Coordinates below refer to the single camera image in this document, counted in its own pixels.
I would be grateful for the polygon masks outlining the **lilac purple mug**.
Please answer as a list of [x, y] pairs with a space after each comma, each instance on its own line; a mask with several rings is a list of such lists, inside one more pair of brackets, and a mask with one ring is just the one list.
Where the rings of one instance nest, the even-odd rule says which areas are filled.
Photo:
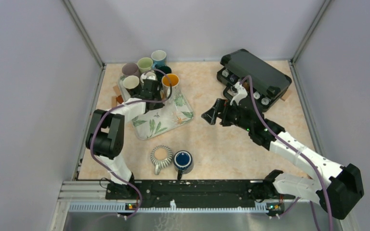
[[127, 63], [122, 67], [122, 74], [124, 77], [128, 76], [141, 76], [140, 69], [136, 63]]

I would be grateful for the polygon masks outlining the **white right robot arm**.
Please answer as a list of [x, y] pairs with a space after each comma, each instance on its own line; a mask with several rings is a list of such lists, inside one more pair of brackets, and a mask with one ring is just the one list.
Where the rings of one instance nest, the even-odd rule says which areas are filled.
[[280, 194], [301, 197], [320, 205], [333, 218], [343, 220], [364, 196], [357, 166], [343, 166], [306, 147], [281, 125], [266, 119], [249, 98], [239, 103], [218, 98], [201, 117], [210, 125], [215, 125], [219, 118], [223, 127], [237, 126], [247, 131], [255, 144], [282, 156], [309, 176], [306, 179], [274, 170], [271, 180], [263, 185], [269, 198]]

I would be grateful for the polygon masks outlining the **navy blue mug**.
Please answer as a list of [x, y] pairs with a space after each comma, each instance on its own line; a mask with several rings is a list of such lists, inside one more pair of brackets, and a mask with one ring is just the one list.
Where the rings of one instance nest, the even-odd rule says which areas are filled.
[[181, 180], [184, 174], [192, 171], [194, 166], [193, 156], [186, 150], [180, 150], [175, 153], [173, 164], [177, 172], [177, 180]]

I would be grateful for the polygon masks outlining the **black mug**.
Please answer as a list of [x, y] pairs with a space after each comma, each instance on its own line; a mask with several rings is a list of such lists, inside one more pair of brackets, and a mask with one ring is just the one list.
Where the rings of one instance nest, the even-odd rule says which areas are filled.
[[141, 93], [140, 79], [137, 76], [127, 76], [123, 80], [123, 86], [130, 96], [139, 95]]

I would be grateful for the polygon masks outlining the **striped grey white mug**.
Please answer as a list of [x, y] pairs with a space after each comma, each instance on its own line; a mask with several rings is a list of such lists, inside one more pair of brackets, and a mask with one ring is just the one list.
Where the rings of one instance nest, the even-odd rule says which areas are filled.
[[163, 169], [171, 165], [173, 151], [166, 145], [156, 146], [150, 153], [150, 161], [154, 166], [154, 174], [159, 175]]

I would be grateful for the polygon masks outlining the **light blue mug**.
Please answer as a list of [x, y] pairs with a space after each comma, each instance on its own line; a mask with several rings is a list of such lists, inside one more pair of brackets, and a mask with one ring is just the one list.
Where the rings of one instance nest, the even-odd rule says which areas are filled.
[[163, 50], [157, 50], [152, 52], [151, 59], [153, 60], [152, 69], [157, 69], [166, 65], [167, 54]]

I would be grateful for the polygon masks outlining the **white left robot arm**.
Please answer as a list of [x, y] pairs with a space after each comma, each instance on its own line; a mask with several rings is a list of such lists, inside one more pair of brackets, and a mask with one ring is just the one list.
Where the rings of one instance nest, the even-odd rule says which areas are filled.
[[125, 124], [149, 111], [160, 109], [165, 100], [157, 80], [146, 79], [144, 84], [129, 83], [133, 95], [124, 103], [108, 110], [96, 109], [92, 115], [85, 145], [94, 161], [104, 167], [124, 199], [133, 197], [133, 173], [127, 167], [122, 149]]

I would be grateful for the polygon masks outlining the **clear floral glass jar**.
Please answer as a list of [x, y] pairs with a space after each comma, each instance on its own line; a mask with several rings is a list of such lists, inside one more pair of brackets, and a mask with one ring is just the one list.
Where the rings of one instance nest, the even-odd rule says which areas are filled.
[[165, 98], [167, 99], [170, 95], [170, 98], [165, 101], [164, 105], [173, 103], [180, 95], [179, 87], [179, 77], [176, 74], [167, 74], [162, 78], [162, 87]]

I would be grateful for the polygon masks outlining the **light green mug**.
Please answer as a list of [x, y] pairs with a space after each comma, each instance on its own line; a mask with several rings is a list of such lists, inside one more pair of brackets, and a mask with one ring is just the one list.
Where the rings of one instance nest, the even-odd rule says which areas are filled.
[[151, 70], [154, 61], [149, 57], [143, 57], [137, 61], [137, 66], [140, 70], [140, 73], [144, 73], [148, 70]]

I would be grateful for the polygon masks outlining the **white ribbed mug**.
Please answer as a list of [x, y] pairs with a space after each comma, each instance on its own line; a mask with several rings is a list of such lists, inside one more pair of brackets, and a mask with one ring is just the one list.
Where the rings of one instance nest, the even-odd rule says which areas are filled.
[[141, 76], [140, 76], [140, 81], [143, 82], [146, 79], [157, 80], [156, 73], [154, 71], [149, 71], [149, 72], [146, 72], [146, 73], [142, 73]]

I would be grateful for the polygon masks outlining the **dark green mug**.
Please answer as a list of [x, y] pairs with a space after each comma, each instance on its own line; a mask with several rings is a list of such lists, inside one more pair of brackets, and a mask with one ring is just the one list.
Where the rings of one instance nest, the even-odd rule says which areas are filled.
[[171, 74], [172, 69], [168, 66], [161, 66], [157, 68], [156, 76], [163, 77], [164, 75]]

